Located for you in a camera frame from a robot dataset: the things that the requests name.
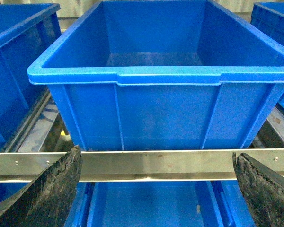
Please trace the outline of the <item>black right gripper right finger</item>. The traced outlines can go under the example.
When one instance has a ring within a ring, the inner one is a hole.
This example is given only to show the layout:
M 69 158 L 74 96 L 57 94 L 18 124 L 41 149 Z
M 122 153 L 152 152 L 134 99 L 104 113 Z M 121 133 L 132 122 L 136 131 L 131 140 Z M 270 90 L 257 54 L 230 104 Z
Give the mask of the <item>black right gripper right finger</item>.
M 257 227 L 284 227 L 284 177 L 246 153 L 232 154 L 240 191 Z

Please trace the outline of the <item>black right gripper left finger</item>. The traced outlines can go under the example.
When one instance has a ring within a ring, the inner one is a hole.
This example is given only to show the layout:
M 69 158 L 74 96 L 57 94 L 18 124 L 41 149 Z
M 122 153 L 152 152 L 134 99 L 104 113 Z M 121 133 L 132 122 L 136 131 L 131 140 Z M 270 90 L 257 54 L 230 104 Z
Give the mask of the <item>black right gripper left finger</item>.
M 0 203 L 0 227 L 62 227 L 76 196 L 82 170 L 79 146 Z

